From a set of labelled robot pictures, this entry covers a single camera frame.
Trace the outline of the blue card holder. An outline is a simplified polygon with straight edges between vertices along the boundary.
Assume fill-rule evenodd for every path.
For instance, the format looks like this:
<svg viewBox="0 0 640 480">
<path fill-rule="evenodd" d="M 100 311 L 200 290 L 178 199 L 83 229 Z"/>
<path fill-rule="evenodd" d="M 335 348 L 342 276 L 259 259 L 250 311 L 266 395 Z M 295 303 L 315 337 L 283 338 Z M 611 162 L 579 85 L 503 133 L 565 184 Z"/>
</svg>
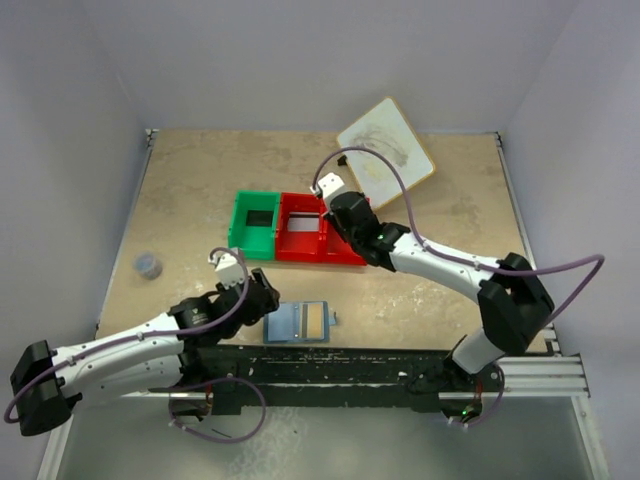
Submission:
<svg viewBox="0 0 640 480">
<path fill-rule="evenodd" d="M 306 337 L 306 313 L 311 304 L 324 306 L 324 335 L 322 338 Z M 326 301 L 284 302 L 267 314 L 263 320 L 265 344 L 325 343 L 330 339 L 330 328 L 337 323 L 337 315 Z"/>
</svg>

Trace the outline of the orange yellow credit card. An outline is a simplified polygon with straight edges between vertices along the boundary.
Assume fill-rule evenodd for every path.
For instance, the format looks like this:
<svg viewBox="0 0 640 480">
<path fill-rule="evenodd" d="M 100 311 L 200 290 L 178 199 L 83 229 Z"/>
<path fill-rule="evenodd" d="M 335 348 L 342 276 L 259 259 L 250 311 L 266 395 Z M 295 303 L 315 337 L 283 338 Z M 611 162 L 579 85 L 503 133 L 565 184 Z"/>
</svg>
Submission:
<svg viewBox="0 0 640 480">
<path fill-rule="evenodd" d="M 322 338 L 324 335 L 324 306 L 311 304 L 306 313 L 306 337 Z"/>
</svg>

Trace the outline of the black credit card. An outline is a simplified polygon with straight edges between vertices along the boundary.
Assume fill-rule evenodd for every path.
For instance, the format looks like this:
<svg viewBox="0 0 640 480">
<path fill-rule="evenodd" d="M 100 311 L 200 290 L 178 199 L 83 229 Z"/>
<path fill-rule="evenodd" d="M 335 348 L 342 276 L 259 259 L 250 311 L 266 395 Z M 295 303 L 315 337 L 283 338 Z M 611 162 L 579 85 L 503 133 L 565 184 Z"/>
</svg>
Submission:
<svg viewBox="0 0 640 480">
<path fill-rule="evenodd" d="M 274 212 L 272 210 L 248 210 L 245 224 L 248 227 L 266 227 L 273 225 Z"/>
</svg>

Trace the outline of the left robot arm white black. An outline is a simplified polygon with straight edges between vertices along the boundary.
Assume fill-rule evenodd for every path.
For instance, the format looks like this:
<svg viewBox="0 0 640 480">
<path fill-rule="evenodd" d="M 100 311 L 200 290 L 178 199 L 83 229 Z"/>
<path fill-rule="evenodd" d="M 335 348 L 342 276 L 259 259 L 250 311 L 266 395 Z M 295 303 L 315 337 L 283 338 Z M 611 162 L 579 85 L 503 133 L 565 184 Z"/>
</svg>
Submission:
<svg viewBox="0 0 640 480">
<path fill-rule="evenodd" d="M 77 406 L 138 390 L 194 392 L 206 378 L 198 349 L 234 337 L 276 311 L 279 300 L 255 268 L 120 333 L 69 347 L 34 342 L 10 375 L 13 397 L 4 420 L 23 436 L 36 436 L 64 424 Z"/>
</svg>

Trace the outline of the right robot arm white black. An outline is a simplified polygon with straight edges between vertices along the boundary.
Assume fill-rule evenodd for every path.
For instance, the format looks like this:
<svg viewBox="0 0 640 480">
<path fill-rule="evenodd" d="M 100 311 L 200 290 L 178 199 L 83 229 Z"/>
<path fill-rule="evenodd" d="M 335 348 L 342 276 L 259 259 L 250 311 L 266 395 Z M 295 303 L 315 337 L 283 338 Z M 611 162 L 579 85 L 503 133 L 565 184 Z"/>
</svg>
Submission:
<svg viewBox="0 0 640 480">
<path fill-rule="evenodd" d="M 499 358 L 526 352 L 554 311 L 550 295 L 519 254 L 487 257 L 499 271 L 486 271 L 474 255 L 449 249 L 449 256 L 464 262 L 444 259 L 428 251 L 408 227 L 379 221 L 362 193 L 329 194 L 323 202 L 325 218 L 368 265 L 425 278 L 478 305 L 482 326 L 452 349 L 444 369 L 446 383 L 456 391 L 469 390 L 480 371 Z"/>
</svg>

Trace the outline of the green plastic bin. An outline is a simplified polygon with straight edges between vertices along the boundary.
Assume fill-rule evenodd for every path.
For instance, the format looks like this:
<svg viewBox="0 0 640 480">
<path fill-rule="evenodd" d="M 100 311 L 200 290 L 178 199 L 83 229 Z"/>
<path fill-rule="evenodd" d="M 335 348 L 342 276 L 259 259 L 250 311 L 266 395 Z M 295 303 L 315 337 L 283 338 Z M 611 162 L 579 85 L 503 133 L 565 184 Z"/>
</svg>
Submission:
<svg viewBox="0 0 640 480">
<path fill-rule="evenodd" d="M 280 192 L 238 190 L 228 229 L 228 247 L 239 248 L 248 259 L 274 260 L 280 200 Z"/>
</svg>

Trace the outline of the red double plastic bin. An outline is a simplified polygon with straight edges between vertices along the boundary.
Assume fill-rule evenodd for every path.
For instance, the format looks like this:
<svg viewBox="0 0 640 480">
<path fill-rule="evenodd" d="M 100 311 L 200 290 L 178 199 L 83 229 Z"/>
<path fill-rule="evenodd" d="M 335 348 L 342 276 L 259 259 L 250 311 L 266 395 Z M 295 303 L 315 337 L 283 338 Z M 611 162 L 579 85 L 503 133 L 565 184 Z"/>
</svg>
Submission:
<svg viewBox="0 0 640 480">
<path fill-rule="evenodd" d="M 291 212 L 320 215 L 317 232 L 294 233 L 287 230 Z M 275 235 L 275 259 L 282 262 L 364 266 L 366 262 L 343 241 L 324 218 L 324 203 L 312 194 L 282 192 Z"/>
</svg>

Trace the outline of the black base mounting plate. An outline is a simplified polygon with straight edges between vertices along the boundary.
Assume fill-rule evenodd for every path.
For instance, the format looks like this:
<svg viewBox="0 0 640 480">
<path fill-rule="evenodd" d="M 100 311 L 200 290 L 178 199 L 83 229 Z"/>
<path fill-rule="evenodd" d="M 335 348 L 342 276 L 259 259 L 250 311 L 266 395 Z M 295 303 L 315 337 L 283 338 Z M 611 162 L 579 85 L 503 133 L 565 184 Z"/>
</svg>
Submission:
<svg viewBox="0 0 640 480">
<path fill-rule="evenodd" d="M 245 406 L 407 408 L 476 415 L 504 388 L 489 365 L 471 375 L 441 350 L 216 345 L 180 355 L 179 380 L 167 392 L 213 384 L 213 411 Z"/>
</svg>

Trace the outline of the white board wooden frame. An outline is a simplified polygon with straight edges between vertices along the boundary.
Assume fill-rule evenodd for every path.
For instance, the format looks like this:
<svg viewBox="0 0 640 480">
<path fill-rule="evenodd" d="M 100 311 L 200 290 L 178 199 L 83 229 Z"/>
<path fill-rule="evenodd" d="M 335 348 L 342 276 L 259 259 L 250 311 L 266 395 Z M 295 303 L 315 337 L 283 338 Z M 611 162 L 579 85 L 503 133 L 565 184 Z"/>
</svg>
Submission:
<svg viewBox="0 0 640 480">
<path fill-rule="evenodd" d="M 337 136 L 355 182 L 378 210 L 436 172 L 398 103 L 384 98 Z"/>
</svg>

